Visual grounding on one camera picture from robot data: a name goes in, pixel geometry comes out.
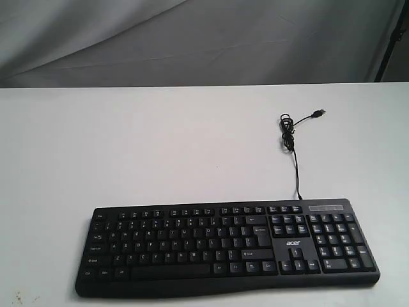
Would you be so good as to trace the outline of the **grey backdrop cloth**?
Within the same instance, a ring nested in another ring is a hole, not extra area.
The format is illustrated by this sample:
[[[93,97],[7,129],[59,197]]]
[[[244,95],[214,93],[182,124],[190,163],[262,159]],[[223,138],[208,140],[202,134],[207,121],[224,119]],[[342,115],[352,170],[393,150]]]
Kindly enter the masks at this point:
[[[2,1],[3,88],[361,83],[402,1]]]

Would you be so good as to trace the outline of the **black tripod stand leg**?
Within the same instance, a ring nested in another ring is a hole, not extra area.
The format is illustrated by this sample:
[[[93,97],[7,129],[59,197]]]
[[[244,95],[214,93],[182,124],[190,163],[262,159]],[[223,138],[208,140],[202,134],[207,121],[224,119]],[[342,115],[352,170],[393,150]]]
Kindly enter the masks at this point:
[[[399,17],[397,19],[396,25],[394,26],[393,31],[391,32],[389,36],[389,42],[388,42],[387,48],[384,52],[384,55],[380,62],[378,71],[374,78],[375,83],[380,83],[382,81],[385,71],[387,69],[387,66],[389,64],[389,60],[394,51],[395,45],[397,42],[401,41],[402,36],[406,32],[406,29],[403,29],[403,24],[404,24],[407,12],[408,12],[408,0],[404,2],[404,5],[399,13]]]

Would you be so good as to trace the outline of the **black acer keyboard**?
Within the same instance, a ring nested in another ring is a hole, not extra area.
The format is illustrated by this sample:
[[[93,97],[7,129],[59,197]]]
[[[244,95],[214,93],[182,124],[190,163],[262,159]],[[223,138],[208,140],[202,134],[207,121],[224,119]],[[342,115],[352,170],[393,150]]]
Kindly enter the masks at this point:
[[[241,201],[95,209],[75,291],[145,299],[379,279],[348,200]]]

